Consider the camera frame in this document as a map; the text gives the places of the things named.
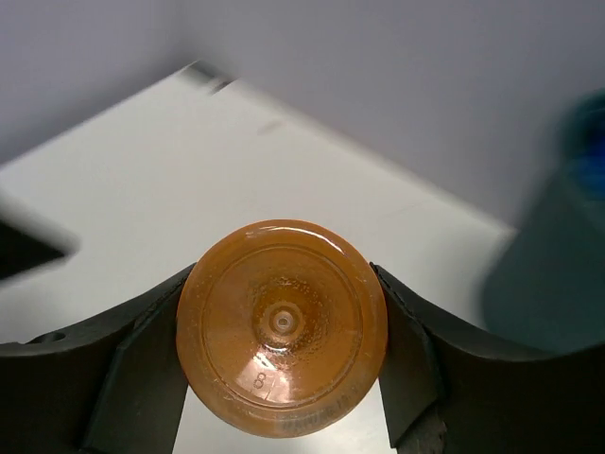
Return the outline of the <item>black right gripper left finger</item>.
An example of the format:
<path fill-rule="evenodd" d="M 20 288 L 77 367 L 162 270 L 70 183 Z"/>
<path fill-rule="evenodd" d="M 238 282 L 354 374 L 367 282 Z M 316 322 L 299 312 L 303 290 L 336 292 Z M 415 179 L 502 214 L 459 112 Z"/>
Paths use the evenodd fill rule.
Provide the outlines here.
<path fill-rule="evenodd" d="M 187 390 L 176 312 L 190 272 L 82 322 L 2 344 L 2 452 L 172 452 Z"/>

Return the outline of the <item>orange bottle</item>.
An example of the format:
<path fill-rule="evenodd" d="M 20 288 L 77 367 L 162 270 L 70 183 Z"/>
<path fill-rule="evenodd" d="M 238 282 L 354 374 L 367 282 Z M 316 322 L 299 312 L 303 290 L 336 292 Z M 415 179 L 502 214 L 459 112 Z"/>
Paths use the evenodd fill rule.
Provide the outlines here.
<path fill-rule="evenodd" d="M 249 434 L 294 438 L 350 413 L 388 343 L 383 290 L 345 239 L 308 221 L 247 225 L 190 271 L 176 349 L 198 399 Z"/>

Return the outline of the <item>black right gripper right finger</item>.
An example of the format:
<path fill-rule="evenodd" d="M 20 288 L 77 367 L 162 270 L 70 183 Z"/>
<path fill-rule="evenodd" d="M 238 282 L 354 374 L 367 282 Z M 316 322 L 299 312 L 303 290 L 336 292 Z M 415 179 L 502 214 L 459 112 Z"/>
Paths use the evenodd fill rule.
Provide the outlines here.
<path fill-rule="evenodd" d="M 603 451 L 602 346 L 555 355 L 504 340 L 374 273 L 388 310 L 379 385 L 395 451 Z"/>

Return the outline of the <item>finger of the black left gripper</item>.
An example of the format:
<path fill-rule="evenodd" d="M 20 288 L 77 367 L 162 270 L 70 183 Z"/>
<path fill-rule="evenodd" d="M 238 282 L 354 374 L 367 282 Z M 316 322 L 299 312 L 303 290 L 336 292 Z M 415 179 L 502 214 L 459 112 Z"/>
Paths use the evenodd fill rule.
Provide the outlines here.
<path fill-rule="evenodd" d="M 78 238 L 58 223 L 1 194 L 1 281 L 61 261 Z"/>

